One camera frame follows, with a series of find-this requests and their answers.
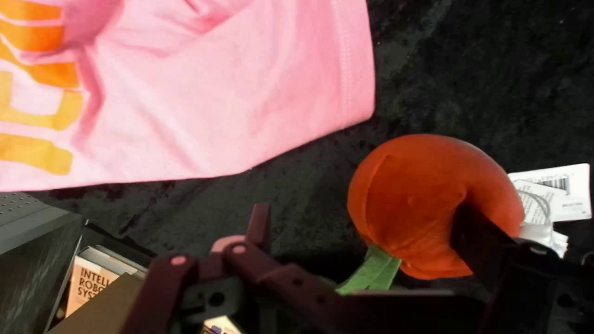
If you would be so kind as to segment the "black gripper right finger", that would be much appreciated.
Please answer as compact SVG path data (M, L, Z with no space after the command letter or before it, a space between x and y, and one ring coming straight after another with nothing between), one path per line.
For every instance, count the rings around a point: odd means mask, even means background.
M455 212L451 250L488 292L496 292L518 244L477 209L462 205Z

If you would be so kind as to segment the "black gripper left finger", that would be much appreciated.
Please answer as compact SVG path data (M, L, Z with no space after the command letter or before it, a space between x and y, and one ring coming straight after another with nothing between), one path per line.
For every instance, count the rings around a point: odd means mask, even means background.
M247 242L256 248L262 248L267 240L269 224L271 207L263 203L256 205L249 218Z

